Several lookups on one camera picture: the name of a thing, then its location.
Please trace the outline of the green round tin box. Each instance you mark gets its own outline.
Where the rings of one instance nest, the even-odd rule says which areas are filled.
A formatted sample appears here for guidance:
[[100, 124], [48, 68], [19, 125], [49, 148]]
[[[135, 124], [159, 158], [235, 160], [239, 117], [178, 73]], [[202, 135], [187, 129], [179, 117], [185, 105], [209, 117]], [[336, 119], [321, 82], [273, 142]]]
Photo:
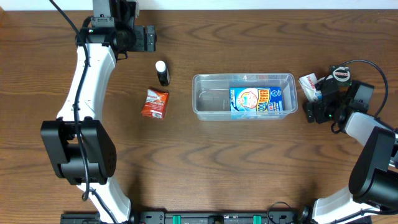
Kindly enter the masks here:
[[349, 86], [351, 84], [351, 72], [349, 67], [331, 65], [330, 75], [336, 80], [338, 86]]

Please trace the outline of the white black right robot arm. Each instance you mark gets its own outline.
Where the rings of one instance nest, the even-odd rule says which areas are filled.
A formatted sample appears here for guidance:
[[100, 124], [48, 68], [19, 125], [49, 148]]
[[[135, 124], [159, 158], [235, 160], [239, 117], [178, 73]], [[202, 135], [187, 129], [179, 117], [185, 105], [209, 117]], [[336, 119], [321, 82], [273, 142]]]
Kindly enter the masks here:
[[334, 78], [315, 85], [322, 98], [308, 103], [308, 117], [322, 123], [332, 121], [333, 133], [345, 133], [363, 150], [356, 161], [348, 186], [315, 201], [311, 223], [371, 223], [373, 215], [397, 214], [397, 130], [367, 114], [374, 87], [354, 80], [340, 94]]

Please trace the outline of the white blue Panadol box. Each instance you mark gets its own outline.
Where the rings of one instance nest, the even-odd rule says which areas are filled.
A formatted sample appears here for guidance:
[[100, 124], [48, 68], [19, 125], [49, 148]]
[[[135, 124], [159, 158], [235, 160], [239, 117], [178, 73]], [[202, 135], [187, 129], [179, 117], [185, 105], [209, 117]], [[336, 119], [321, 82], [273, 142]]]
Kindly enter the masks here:
[[317, 90], [315, 87], [315, 85], [318, 83], [318, 80], [314, 73], [300, 77], [299, 83], [309, 102], [322, 100], [321, 91]]

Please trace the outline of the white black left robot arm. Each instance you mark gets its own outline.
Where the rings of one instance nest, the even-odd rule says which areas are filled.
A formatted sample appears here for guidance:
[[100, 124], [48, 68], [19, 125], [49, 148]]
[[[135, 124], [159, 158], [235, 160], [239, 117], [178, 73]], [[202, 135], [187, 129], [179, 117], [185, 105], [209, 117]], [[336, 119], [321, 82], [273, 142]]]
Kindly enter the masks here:
[[154, 26], [137, 26], [137, 1], [94, 1], [93, 14], [75, 28], [77, 63], [56, 118], [40, 134], [55, 175], [77, 186], [101, 223], [139, 223], [114, 176], [116, 148], [102, 125], [103, 103], [116, 64], [129, 52], [154, 52]]

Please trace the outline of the blue Cool Fever box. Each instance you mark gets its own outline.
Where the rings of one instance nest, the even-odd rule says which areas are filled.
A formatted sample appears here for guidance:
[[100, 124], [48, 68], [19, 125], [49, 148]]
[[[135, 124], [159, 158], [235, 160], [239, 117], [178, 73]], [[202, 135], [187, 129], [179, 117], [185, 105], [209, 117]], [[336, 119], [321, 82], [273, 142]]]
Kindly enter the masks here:
[[262, 119], [284, 110], [280, 87], [230, 88], [231, 119]]

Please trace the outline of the clear plastic container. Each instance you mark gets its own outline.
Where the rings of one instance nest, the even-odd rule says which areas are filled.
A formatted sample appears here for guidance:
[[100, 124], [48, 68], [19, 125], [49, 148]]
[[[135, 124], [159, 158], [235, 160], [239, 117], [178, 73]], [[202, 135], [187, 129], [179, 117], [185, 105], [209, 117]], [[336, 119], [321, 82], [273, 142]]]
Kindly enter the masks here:
[[298, 109], [295, 78], [290, 73], [227, 73], [200, 74], [193, 78], [193, 111], [202, 121], [245, 120], [231, 119], [230, 88], [280, 87], [284, 110], [262, 119], [284, 119]]

